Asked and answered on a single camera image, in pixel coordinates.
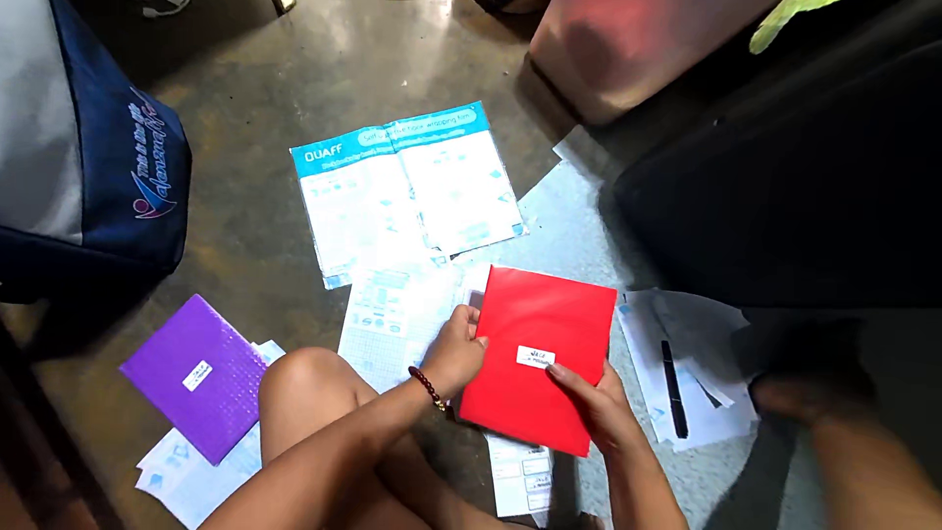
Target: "navy blue bag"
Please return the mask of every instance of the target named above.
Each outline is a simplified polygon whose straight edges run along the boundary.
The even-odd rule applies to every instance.
[[[0,301],[153,284],[180,262],[192,158],[66,0],[0,18]]]

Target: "beaded bracelet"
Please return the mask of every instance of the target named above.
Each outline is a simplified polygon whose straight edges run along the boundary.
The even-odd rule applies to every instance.
[[[418,379],[418,382],[422,383],[422,386],[425,387],[425,390],[431,396],[431,401],[435,403],[435,406],[437,406],[438,409],[441,410],[442,412],[447,413],[447,408],[445,407],[445,404],[442,403],[442,398],[438,397],[438,393],[435,392],[435,387],[431,385],[431,383],[429,382],[429,378],[426,377],[425,374],[422,373],[422,371],[417,369],[415,366],[409,367],[409,375]]]

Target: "red notebook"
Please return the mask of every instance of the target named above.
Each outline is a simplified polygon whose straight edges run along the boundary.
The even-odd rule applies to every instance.
[[[478,336],[490,342],[484,366],[464,389],[462,419],[571,455],[588,455],[589,432],[545,367],[558,362],[598,383],[617,294],[492,266],[478,323]]]

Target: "purple notebook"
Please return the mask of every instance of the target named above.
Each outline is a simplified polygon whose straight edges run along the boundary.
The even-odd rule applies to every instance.
[[[199,294],[121,371],[214,466],[258,422],[265,363]]]

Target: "white sticker label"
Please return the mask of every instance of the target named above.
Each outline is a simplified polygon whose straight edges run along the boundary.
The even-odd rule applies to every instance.
[[[524,474],[536,474],[549,472],[549,459],[537,458],[536,460],[524,460]]]
[[[553,477],[547,474],[540,474],[537,476],[528,476],[526,479],[527,482],[527,491],[533,491],[535,489],[546,489],[553,486]]]
[[[200,364],[196,365],[196,368],[193,369],[193,372],[190,372],[186,379],[183,380],[183,386],[187,387],[187,390],[193,391],[203,380],[213,371],[213,367],[209,366],[209,363],[201,360]]]
[[[534,368],[546,368],[556,362],[556,354],[530,348],[517,346],[517,364],[526,364]]]
[[[530,493],[527,495],[527,504],[531,510],[549,508],[549,493]]]
[[[517,462],[496,464],[491,466],[491,472],[494,474],[495,480],[500,478],[514,478],[515,476],[520,476],[520,464]]]

